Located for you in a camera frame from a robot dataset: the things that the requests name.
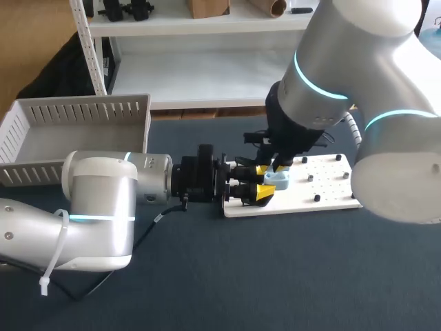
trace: white plastic crate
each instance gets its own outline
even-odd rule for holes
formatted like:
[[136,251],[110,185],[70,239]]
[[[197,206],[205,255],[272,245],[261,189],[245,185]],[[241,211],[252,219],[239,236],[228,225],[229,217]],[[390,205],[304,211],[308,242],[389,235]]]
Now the white plastic crate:
[[16,100],[0,126],[4,186],[60,183],[74,150],[147,152],[148,94]]

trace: black bag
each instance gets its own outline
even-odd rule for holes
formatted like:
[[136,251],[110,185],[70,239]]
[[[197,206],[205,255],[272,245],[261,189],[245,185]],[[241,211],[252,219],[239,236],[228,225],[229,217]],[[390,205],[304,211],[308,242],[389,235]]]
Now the black bag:
[[[108,88],[115,63],[108,38],[103,38],[104,81]],[[94,95],[89,70],[78,33],[58,51],[32,83],[17,95],[17,99],[73,97]]]

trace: light blue object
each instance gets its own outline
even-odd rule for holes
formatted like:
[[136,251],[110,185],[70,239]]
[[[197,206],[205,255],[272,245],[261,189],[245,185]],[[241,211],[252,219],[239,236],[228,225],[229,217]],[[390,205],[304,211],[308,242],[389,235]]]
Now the light blue object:
[[417,116],[427,117],[430,119],[434,119],[438,117],[435,114],[431,114],[430,112],[422,112],[421,110],[392,110],[391,112],[386,112],[384,114],[378,115],[376,118],[374,118],[372,121],[369,122],[365,130],[367,130],[367,128],[372,124],[374,124],[376,121],[379,121],[386,117],[397,116],[397,115],[417,115]]
[[[77,221],[85,221],[85,220],[95,220],[95,221],[118,221],[119,217],[115,216],[92,216],[92,215],[69,215],[70,219],[75,219]],[[134,221],[134,217],[128,217],[127,221]]]
[[441,59],[441,29],[433,28],[422,31],[420,41],[430,53]]
[[344,95],[340,95],[340,94],[334,94],[334,93],[330,93],[327,92],[321,88],[319,88],[317,85],[314,85],[302,72],[302,70],[300,69],[300,66],[298,65],[298,61],[297,61],[297,51],[294,54],[294,65],[296,67],[296,70],[298,72],[298,74],[300,75],[300,78],[310,87],[312,88],[314,91],[325,95],[326,97],[332,98],[332,99],[339,99],[339,100],[347,100],[347,97],[345,97]]
[[276,191],[283,191],[289,187],[289,171],[274,172],[272,166],[265,173],[265,185],[276,186]]

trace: robotic arm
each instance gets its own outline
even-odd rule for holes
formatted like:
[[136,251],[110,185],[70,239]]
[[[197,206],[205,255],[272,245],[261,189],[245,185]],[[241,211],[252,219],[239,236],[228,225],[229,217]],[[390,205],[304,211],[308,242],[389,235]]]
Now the robotic arm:
[[[434,72],[441,72],[441,62],[413,33],[420,12],[420,0],[322,0],[282,81],[269,92],[268,137],[256,162],[266,165],[276,154],[274,170],[290,166],[355,103],[367,124],[352,175],[357,199],[394,221],[439,221],[441,98]],[[180,165],[159,154],[72,153],[62,174],[70,224],[55,269],[124,268],[132,256],[136,201],[222,199],[228,176],[262,174],[233,174],[207,146]],[[230,194],[250,199],[259,189],[251,191]],[[0,199],[0,255],[44,269],[62,224],[61,217]]]
[[366,209],[394,221],[441,215],[441,62],[413,33],[420,0],[322,0],[267,98],[274,168],[289,166],[355,103],[366,123],[352,174]]

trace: shelving unit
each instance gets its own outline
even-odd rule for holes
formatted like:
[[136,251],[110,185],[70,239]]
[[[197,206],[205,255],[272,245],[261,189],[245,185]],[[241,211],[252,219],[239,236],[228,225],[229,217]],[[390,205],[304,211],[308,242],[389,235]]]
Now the shelving unit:
[[156,7],[152,16],[142,22],[125,14],[124,21],[112,23],[99,15],[93,18],[90,32],[93,37],[127,37],[304,30],[312,16],[287,13],[272,19],[251,3],[240,0],[233,0],[229,15],[208,19],[193,19],[184,1],[159,2]]
[[[96,93],[147,92],[153,110],[263,106],[311,19],[289,12],[272,19],[246,0],[232,0],[229,15],[192,19],[185,0],[150,1],[156,8],[147,21],[114,23],[97,14],[102,0],[94,0],[91,23],[78,19],[81,0],[70,3],[90,72],[102,77],[102,37],[110,37],[118,63],[113,88],[95,79]],[[315,9],[319,0],[297,2]]]

